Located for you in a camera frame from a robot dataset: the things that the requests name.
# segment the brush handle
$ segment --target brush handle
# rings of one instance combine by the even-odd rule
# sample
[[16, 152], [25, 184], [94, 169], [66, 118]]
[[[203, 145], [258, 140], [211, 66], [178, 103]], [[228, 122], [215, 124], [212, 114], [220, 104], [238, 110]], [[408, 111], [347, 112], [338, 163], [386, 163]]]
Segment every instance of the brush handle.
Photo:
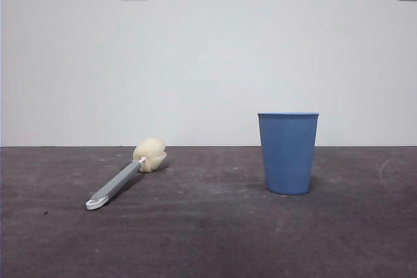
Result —
[[140, 170], [143, 161], [144, 158], [139, 161], [132, 161], [131, 164], [126, 166], [119, 174], [114, 176], [107, 184], [98, 190], [91, 197], [91, 200], [100, 200], [104, 197], [108, 197], [108, 200], [110, 200], [110, 198], [114, 196], [118, 190], [120, 190], [131, 179], [131, 177], [137, 173], [138, 170]]

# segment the gray floor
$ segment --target gray floor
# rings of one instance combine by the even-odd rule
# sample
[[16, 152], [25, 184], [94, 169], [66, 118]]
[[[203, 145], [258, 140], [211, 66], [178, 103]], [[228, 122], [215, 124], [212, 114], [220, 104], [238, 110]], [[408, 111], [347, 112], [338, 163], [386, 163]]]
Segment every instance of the gray floor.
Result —
[[300, 196], [259, 147], [168, 148], [86, 211], [132, 151], [2, 148], [1, 277], [417, 277], [417, 147], [317, 148]]

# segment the ribbed cup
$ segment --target ribbed cup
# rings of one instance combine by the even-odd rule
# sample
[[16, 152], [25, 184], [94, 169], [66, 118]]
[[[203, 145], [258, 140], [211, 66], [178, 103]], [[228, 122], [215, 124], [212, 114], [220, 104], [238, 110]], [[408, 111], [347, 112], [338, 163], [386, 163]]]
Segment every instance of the ribbed cup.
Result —
[[266, 188], [285, 195], [309, 190], [318, 113], [258, 113]]

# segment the white wall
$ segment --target white wall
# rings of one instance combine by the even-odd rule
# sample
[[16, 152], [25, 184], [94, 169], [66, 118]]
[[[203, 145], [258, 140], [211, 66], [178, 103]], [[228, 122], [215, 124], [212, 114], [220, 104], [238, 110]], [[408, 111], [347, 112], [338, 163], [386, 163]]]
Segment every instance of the white wall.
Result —
[[417, 2], [2, 0], [2, 145], [417, 145]]

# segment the cream sponge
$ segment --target cream sponge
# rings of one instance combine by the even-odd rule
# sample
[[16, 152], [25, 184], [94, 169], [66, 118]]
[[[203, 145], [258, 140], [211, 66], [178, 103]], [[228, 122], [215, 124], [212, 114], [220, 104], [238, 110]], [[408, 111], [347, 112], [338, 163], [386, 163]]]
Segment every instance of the cream sponge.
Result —
[[145, 157], [146, 160], [142, 163], [140, 172], [151, 173], [162, 163], [166, 158], [165, 144], [159, 138], [149, 138], [142, 141], [133, 151], [133, 160], [139, 161]]

